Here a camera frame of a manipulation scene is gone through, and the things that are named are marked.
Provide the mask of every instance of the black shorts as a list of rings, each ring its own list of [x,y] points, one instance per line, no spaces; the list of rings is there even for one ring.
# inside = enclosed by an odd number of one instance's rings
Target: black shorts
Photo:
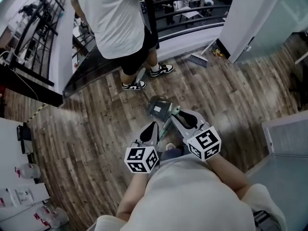
[[[154,48],[156,44],[157,42],[155,38],[149,29],[144,26],[144,40],[142,48],[132,55],[123,56],[112,60],[122,67],[124,74],[134,75],[148,58],[149,49]]]

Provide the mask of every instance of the yellow and black tape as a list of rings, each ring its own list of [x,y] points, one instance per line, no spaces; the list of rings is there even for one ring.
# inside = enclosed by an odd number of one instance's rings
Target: yellow and black tape
[[[36,111],[34,115],[30,119],[28,119],[26,122],[31,121],[44,107],[47,107],[47,106],[48,106],[47,104],[43,103],[43,105],[38,109],[38,111]]]

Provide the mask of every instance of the sock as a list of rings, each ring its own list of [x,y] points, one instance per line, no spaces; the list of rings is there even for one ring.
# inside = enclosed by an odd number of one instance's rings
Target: sock
[[[159,71],[159,64],[157,63],[154,67],[151,67],[153,72]]]

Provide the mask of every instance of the broom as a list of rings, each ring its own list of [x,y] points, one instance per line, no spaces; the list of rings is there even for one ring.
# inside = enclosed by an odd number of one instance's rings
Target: broom
[[[208,50],[208,48],[211,47],[212,44],[214,44],[216,41],[216,39],[214,39],[206,48],[204,51],[201,52],[200,55],[197,55],[197,54],[191,54],[188,58],[189,61],[195,63],[195,64],[198,64],[200,66],[203,66],[203,67],[207,67],[207,59],[202,57],[202,55],[204,54],[204,52],[206,52]]]

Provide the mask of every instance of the black and white sneaker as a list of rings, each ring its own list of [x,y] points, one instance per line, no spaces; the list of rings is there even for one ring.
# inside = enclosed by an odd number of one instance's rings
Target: black and white sneaker
[[[140,84],[142,86],[142,89],[146,87],[146,82],[145,81],[140,81]],[[133,81],[130,85],[126,86],[122,83],[122,88],[124,90],[140,90],[140,87],[136,85],[135,81]]]
[[[159,76],[160,74],[169,74],[173,71],[174,66],[166,65],[166,64],[159,64],[159,70],[157,72],[153,72],[150,70],[150,74],[152,77]]]

